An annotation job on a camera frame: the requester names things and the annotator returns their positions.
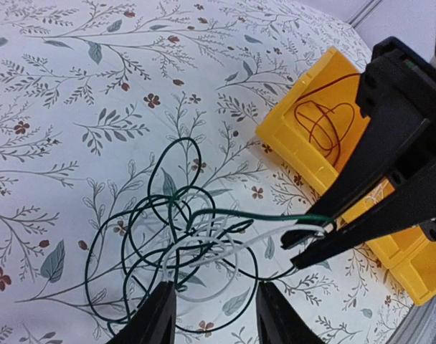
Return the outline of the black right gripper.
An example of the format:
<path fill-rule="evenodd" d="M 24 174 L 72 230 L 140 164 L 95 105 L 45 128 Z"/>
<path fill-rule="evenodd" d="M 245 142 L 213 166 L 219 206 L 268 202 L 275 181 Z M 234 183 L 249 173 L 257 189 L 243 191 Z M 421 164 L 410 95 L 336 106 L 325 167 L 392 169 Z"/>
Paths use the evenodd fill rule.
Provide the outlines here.
<path fill-rule="evenodd" d="M 408 179 L 436 158 L 436 69 L 396 37 L 374 46 L 356 103 L 369 125 L 309 214 L 336 219 L 383 177 Z"/>

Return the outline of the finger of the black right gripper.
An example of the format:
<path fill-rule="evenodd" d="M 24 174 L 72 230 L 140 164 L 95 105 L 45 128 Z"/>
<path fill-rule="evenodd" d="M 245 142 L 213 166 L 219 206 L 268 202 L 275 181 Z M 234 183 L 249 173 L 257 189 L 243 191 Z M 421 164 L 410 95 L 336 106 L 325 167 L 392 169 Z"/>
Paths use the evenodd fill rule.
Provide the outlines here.
<path fill-rule="evenodd" d="M 436 218 L 436 158 L 360 217 L 314 242 L 290 261 L 297 269 L 305 269 L 363 242 L 433 218 Z"/>

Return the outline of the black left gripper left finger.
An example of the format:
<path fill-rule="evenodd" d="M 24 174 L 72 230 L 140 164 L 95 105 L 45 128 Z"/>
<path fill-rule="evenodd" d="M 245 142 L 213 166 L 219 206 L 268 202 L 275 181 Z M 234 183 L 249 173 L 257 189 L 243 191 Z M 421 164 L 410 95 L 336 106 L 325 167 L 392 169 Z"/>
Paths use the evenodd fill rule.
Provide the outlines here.
<path fill-rule="evenodd" d="M 175 340 L 176 291 L 160 282 L 110 344 L 170 344 Z"/>

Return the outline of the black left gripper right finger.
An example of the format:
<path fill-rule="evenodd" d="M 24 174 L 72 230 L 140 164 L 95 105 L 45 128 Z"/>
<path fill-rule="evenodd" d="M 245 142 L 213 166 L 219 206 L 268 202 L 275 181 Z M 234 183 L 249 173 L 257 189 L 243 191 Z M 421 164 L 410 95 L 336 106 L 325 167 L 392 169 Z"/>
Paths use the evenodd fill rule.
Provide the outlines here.
<path fill-rule="evenodd" d="M 324 344 L 272 282 L 260 282 L 256 294 L 259 343 Z"/>

